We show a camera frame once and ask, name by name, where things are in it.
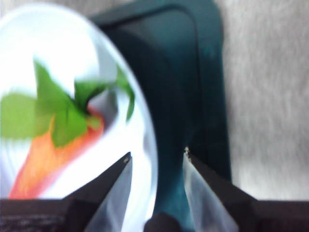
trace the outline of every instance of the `gray carpet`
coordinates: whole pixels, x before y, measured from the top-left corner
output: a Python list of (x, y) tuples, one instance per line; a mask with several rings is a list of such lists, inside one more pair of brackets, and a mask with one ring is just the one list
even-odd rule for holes
[[(32, 0), (2, 0), (1, 14)], [(127, 0), (48, 0), (85, 15)], [(216, 0), (233, 182), (260, 199), (309, 200), (309, 1)]]

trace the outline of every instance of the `green leaf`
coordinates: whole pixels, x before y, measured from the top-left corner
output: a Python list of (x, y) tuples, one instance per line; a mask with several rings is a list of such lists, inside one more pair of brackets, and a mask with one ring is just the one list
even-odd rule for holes
[(50, 77), (48, 71), (38, 61), (34, 60), (37, 82), (39, 111), (43, 114), (55, 113), (74, 107), (73, 100)]
[(36, 99), (22, 93), (10, 93), (1, 99), (1, 137), (13, 139), (35, 136)]
[(36, 134), (48, 131), (52, 117), (54, 129), (52, 140), (55, 147), (64, 146), (87, 130), (85, 114), (75, 102), (52, 79), (45, 67), (34, 60), (37, 95)]
[(85, 116), (76, 108), (56, 113), (52, 139), (55, 147), (64, 146), (87, 131)]
[(113, 84), (102, 81), (74, 82), (75, 102), (82, 111), (87, 112), (89, 100), (112, 86)]
[(126, 113), (126, 121), (128, 122), (134, 112), (135, 95), (124, 72), (121, 70), (119, 66), (117, 66), (116, 85), (119, 88), (121, 88), (129, 97), (129, 106), (128, 106), (127, 113)]

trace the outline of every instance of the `carrot illustration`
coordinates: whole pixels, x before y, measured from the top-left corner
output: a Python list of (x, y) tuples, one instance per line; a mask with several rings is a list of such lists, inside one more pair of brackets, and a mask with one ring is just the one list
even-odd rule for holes
[(134, 110), (134, 93), (118, 67), (112, 83), (98, 80), (74, 82), (72, 99), (47, 69), (34, 60), (37, 98), (9, 93), (1, 99), (1, 138), (32, 138), (26, 161), (9, 193), (11, 199), (31, 199), (47, 190), (77, 157), (87, 151), (104, 131), (104, 120), (88, 102), (115, 87), (129, 97), (127, 121)]
[(11, 199), (36, 198), (44, 192), (74, 159), (91, 147), (104, 130), (103, 118), (92, 111), (100, 120), (98, 128), (87, 127), (87, 131), (64, 147), (55, 147), (50, 128), (45, 134), (33, 139), (27, 159), (20, 169), (9, 194)]

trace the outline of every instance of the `teal plastic tray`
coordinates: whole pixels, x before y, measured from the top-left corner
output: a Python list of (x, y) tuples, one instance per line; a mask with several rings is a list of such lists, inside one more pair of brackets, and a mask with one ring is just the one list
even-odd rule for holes
[(155, 212), (192, 228), (183, 149), (231, 179), (219, 11), (210, 0), (143, 0), (91, 20), (121, 51), (149, 105), (159, 155)]

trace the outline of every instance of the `orange carrot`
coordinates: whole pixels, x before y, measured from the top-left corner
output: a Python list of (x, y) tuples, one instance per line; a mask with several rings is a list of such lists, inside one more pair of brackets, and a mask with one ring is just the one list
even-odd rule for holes
[(89, 110), (100, 120), (98, 128), (87, 131), (64, 147), (55, 147), (52, 141), (53, 120), (45, 134), (33, 139), (27, 159), (15, 179), (9, 198), (31, 199), (43, 193), (77, 157), (91, 147), (102, 135), (104, 121), (100, 114)]

